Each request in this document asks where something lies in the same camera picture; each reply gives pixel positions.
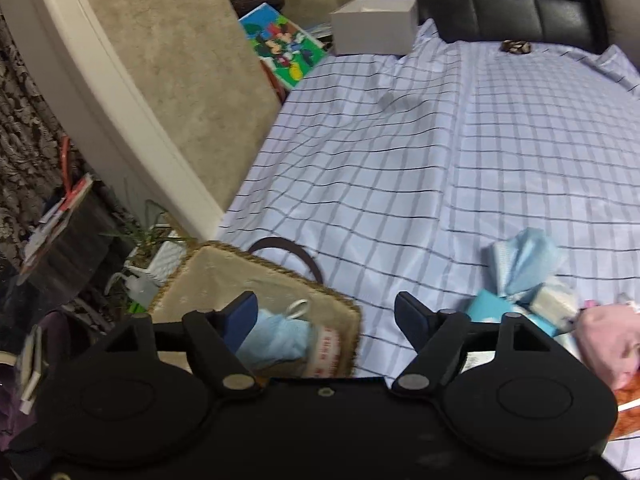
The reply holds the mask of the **light blue mask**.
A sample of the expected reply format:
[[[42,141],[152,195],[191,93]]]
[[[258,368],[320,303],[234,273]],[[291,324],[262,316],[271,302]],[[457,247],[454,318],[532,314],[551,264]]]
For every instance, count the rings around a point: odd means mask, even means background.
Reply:
[[[312,332],[306,320],[308,310],[306,299],[292,302],[282,313],[259,309],[256,324],[235,353],[236,357],[249,370],[305,359]]]

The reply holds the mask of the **blue face mask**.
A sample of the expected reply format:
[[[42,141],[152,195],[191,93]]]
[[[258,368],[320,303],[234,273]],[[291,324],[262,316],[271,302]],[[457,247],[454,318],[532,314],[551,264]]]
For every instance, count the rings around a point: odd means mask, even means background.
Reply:
[[[485,249],[489,273],[499,297],[524,295],[555,274],[565,252],[543,230],[526,228]]]

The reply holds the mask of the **pink fabric pouch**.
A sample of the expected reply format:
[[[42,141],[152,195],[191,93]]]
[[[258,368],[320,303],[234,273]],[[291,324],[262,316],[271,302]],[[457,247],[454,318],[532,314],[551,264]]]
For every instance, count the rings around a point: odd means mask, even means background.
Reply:
[[[629,304],[590,307],[574,330],[587,364],[612,390],[625,388],[639,369],[639,313]]]

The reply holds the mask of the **small white tissue pack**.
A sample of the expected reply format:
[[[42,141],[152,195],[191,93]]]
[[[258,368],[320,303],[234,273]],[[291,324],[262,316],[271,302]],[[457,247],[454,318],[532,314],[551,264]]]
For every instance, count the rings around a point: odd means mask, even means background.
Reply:
[[[560,327],[572,322],[579,311],[574,290],[555,276],[538,288],[529,307],[536,315]]]

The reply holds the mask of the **woven fabric-lined basket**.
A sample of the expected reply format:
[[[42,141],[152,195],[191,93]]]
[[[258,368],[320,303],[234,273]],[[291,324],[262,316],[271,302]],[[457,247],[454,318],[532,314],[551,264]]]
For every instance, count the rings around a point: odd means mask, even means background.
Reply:
[[[308,300],[311,324],[333,328],[340,336],[335,375],[352,374],[359,344],[359,307],[329,287],[228,244],[209,242],[191,249],[155,296],[149,312],[155,323],[178,322],[193,310],[220,311],[243,292],[252,292],[258,306],[273,314],[283,313],[288,301]]]

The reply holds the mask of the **cleansing towel pack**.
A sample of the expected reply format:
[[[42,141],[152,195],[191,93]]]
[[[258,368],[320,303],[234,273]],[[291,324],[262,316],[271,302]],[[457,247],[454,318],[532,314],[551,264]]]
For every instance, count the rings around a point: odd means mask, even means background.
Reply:
[[[474,299],[465,307],[463,312],[469,315],[473,322],[477,323],[499,323],[505,314],[520,314],[533,322],[547,335],[554,337],[558,333],[558,329],[547,320],[529,312],[516,304],[511,304],[503,298],[500,298],[482,289]]]

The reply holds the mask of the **potted plant white pot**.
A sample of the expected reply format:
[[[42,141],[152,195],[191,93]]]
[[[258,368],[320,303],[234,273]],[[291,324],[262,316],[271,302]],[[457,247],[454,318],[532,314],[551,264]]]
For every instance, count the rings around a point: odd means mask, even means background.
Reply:
[[[105,296],[110,294],[118,280],[124,282],[127,278],[161,288],[198,241],[172,220],[164,206],[150,198],[144,203],[142,222],[134,221],[131,214],[118,214],[117,219],[120,227],[116,231],[101,232],[100,235],[129,243],[134,248],[125,259],[122,270],[107,280]]]

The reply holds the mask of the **blue checked bed sheet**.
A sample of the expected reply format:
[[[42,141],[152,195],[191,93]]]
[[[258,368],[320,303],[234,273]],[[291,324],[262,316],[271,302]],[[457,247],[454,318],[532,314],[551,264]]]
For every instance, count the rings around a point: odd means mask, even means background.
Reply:
[[[639,75],[616,47],[441,40],[404,58],[326,58],[288,96],[218,231],[294,240],[362,311],[356,372],[397,377],[393,303],[453,309],[484,252],[527,228],[564,252],[581,300],[639,295]]]

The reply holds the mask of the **stack of magazines on shelf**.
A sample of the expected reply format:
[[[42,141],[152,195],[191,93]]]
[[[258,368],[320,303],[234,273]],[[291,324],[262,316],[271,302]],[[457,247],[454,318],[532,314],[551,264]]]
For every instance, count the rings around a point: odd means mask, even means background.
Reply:
[[[55,204],[38,223],[27,245],[18,281],[40,290],[74,294],[92,278],[111,244],[112,216],[85,174],[70,195]]]

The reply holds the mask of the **red biscuit tin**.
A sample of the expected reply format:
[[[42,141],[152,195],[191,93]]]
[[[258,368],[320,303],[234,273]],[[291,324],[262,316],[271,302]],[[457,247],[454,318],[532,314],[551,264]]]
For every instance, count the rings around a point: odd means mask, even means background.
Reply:
[[[610,439],[627,437],[640,428],[640,382],[639,374],[635,374],[628,384],[614,391],[618,404],[618,416]]]

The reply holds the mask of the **colourful cartoon picture book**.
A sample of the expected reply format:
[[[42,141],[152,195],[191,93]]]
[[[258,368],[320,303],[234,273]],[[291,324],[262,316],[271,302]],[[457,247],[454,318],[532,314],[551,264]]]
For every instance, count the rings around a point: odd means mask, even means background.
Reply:
[[[322,42],[268,3],[244,15],[240,24],[258,58],[286,90],[292,90],[326,57]]]

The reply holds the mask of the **white cardboard box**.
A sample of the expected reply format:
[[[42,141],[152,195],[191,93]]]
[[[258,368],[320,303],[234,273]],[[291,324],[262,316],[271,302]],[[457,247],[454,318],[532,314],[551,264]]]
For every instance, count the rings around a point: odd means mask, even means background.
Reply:
[[[331,13],[336,55],[403,56],[418,28],[418,0],[352,0]]]

